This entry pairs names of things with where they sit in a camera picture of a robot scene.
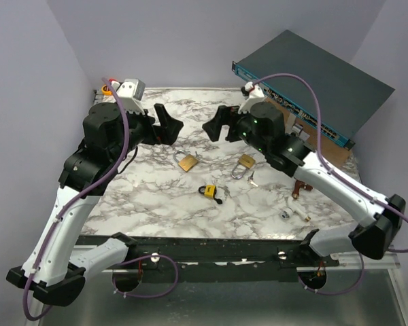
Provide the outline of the yellow black padlock with keys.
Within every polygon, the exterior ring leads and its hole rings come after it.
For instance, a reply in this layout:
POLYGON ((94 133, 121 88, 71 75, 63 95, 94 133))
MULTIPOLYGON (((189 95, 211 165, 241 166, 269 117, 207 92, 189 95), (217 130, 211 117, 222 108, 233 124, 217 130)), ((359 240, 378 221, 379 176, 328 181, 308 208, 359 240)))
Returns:
POLYGON ((198 193, 209 200, 214 201, 218 205, 222 205, 226 202, 226 199, 222 199, 218 196, 219 187, 214 184, 202 185, 198 188, 198 193))

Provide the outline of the long shackle brass padlock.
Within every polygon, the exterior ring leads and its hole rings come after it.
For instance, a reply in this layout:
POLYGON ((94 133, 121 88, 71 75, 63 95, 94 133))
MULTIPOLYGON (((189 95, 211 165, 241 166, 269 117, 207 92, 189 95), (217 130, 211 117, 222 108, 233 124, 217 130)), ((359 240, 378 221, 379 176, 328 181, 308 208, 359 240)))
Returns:
POLYGON ((255 163, 256 161, 252 156, 246 153, 242 154, 231 171, 231 177, 233 179, 242 179, 255 163))

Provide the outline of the small brass padlock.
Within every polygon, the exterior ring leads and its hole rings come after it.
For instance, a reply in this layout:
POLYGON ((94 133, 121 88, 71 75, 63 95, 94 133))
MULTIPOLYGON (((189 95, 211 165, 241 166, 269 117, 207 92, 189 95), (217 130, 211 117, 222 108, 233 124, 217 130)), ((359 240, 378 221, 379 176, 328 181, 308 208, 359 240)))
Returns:
POLYGON ((199 160, 196 157, 182 149, 174 152, 173 159, 185 173, 189 172, 199 163, 199 160))

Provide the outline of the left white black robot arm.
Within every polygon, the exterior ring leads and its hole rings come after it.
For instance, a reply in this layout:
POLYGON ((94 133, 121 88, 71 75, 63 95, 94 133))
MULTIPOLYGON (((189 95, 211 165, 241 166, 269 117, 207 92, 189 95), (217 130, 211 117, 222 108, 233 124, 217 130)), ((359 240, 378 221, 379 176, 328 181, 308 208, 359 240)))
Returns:
POLYGON ((46 227, 29 258, 10 269, 6 279, 48 306, 68 306, 90 278, 137 260, 136 241, 117 233, 79 257, 74 245, 86 220, 118 174, 128 152, 139 144, 172 145, 183 122, 165 106, 154 105, 157 116, 122 113, 115 103, 93 105, 83 121, 84 138, 64 163, 56 200, 46 227))

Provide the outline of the silver padlock key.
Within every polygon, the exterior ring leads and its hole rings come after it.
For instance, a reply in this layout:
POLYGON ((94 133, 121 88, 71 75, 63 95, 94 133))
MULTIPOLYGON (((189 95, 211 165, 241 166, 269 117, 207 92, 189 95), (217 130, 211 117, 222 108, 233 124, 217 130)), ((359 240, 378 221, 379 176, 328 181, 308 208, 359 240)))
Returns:
POLYGON ((258 184, 256 184, 254 180, 254 172, 248 177, 248 183, 254 187, 258 187, 258 184))

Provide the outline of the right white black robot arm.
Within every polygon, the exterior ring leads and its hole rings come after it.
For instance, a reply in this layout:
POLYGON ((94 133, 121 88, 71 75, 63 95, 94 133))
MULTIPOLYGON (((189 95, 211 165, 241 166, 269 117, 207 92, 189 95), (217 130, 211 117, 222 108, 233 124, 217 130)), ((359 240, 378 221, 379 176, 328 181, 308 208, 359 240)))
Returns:
POLYGON ((226 141, 244 141, 258 150, 275 170, 318 190, 350 214, 356 225, 329 230, 314 230, 299 249, 300 260, 314 266, 333 253, 357 251, 380 260, 388 250, 402 219, 405 200, 386 197, 373 190, 359 194, 362 185, 332 164, 322 163, 309 144, 285 131, 284 115, 270 102, 256 103, 248 113, 221 105, 215 116, 202 125, 211 141, 218 141, 223 126, 228 126, 226 141))

